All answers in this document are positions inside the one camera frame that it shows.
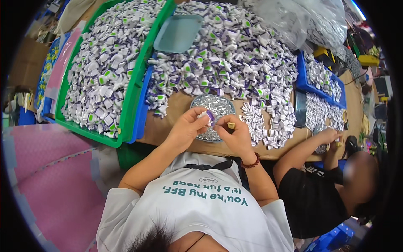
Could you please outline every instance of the red beaded bracelet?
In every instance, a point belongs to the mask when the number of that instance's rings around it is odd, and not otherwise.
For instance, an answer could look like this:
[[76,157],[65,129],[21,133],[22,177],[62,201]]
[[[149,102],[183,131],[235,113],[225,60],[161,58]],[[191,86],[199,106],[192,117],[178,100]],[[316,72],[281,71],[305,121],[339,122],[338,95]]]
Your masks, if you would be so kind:
[[258,159],[256,160],[256,162],[254,162],[254,163],[251,164],[251,165],[245,165],[245,164],[243,163],[243,161],[241,161],[241,167],[243,167],[243,168],[245,168],[245,169],[249,169],[249,168],[255,167],[255,166],[260,162],[260,156],[259,156],[259,154],[256,153],[256,152],[255,152],[255,154],[256,154],[256,157],[258,158]]

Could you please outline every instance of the green plastic tray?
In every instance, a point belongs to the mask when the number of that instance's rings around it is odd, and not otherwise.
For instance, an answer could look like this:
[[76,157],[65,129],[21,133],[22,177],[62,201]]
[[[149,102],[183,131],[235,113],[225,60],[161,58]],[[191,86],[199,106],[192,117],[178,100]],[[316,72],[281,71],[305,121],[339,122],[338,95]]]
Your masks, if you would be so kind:
[[[97,11],[94,13],[92,18],[88,21],[86,27],[83,30],[83,33],[89,32],[89,28],[94,24],[95,19],[104,13],[107,9],[113,7],[117,3],[123,2],[123,0],[111,0],[103,3]],[[136,65],[133,70],[133,74],[129,81],[129,86],[127,87],[125,100],[123,102],[122,114],[120,116],[120,134],[118,138],[109,138],[107,136],[99,134],[95,130],[88,130],[87,128],[81,128],[79,124],[76,124],[73,121],[66,121],[64,118],[61,108],[64,106],[66,101],[66,94],[70,87],[69,82],[67,81],[67,75],[69,74],[69,70],[72,67],[73,58],[78,54],[80,50],[80,45],[83,41],[82,37],[77,40],[77,43],[71,53],[69,64],[66,67],[66,71],[64,72],[64,76],[62,79],[62,84],[59,90],[59,96],[57,98],[56,103],[56,114],[55,121],[66,127],[67,129],[92,139],[94,141],[100,142],[102,144],[108,145],[110,147],[118,148],[122,142],[129,141],[133,135],[133,126],[136,117],[137,106],[140,99],[141,88],[143,87],[143,77],[146,70],[147,60],[151,57],[151,52],[153,49],[154,40],[164,23],[164,21],[169,18],[175,9],[176,4],[174,0],[166,0],[166,3],[160,13],[158,14],[154,24],[152,25],[147,38],[145,39],[144,45],[140,50],[140,54],[137,58]]]

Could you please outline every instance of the tape roll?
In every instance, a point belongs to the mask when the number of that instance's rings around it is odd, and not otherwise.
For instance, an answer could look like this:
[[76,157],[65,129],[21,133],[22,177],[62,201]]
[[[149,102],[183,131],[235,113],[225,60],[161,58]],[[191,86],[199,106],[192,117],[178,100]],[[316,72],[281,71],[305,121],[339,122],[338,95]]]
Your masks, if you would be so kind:
[[347,122],[347,110],[346,109],[343,111],[343,121],[344,121],[344,123]]

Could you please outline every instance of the black t-shirt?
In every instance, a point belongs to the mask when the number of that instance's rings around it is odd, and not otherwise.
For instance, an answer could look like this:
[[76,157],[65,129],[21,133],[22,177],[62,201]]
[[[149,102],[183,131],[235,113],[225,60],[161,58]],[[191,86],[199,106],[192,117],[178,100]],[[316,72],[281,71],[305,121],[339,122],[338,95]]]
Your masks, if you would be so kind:
[[291,168],[283,177],[278,196],[284,201],[291,233],[295,238],[323,235],[350,218],[335,183],[343,173],[308,167],[306,172]]

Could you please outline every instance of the hand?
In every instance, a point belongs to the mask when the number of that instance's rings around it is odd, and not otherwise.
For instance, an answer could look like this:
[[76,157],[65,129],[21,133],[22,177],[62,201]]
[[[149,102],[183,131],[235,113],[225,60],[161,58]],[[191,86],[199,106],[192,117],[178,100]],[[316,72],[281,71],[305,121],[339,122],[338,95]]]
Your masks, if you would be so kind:
[[337,132],[336,130],[332,128],[327,128],[325,130],[322,130],[317,134],[317,137],[320,138],[322,141],[322,144],[330,144],[337,138],[341,136],[341,133]]
[[[343,144],[343,136],[342,136],[342,135],[340,135],[339,142],[340,142],[341,144]],[[338,147],[337,147],[337,142],[336,142],[336,141],[333,141],[333,142],[330,143],[329,151],[334,151],[334,152],[336,152],[336,151],[337,151],[337,148],[338,148]]]
[[[227,131],[227,123],[235,123],[235,130],[232,134]],[[225,115],[217,121],[214,130],[217,131],[218,136],[231,151],[242,160],[246,157],[253,157],[254,161],[252,163],[256,161],[256,155],[252,149],[251,135],[246,123],[239,120],[235,115]]]
[[203,107],[193,107],[186,111],[175,123],[163,145],[177,154],[184,152],[192,144],[197,135],[207,131],[206,125],[210,118],[205,115],[197,118],[202,112],[207,111]]

